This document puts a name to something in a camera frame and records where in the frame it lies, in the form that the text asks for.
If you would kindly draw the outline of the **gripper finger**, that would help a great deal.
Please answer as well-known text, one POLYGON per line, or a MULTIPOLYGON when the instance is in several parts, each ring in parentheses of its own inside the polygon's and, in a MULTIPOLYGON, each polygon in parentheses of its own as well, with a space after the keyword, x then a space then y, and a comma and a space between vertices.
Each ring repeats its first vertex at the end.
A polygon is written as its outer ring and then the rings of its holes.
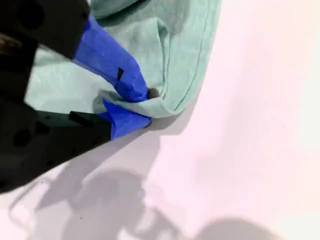
POLYGON ((152 119, 112 103, 106 112, 69 114, 0 101, 0 191, 22 187, 104 143, 147 127, 152 119))
POLYGON ((9 70, 28 78, 40 45, 101 76, 127 102, 150 98, 137 61, 97 23, 85 0, 11 0, 9 70))

